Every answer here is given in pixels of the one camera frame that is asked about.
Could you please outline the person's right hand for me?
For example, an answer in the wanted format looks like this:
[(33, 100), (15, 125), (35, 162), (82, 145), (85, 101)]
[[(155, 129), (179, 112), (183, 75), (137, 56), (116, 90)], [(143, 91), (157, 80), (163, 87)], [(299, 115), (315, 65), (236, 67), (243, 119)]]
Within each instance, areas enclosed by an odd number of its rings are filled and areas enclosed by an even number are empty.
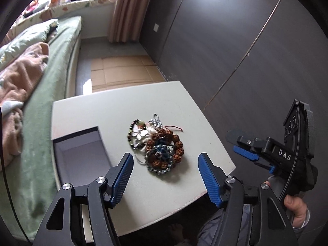
[[(275, 180), (273, 177), (270, 177), (265, 183), (268, 184), (275, 195), (279, 197), (283, 189), (283, 184), (278, 179)], [(310, 220), (311, 214), (308, 205), (303, 199), (299, 196), (290, 196), (287, 194), (284, 198), (284, 205), (286, 209), (294, 215), (292, 227), (295, 230), (305, 228)]]

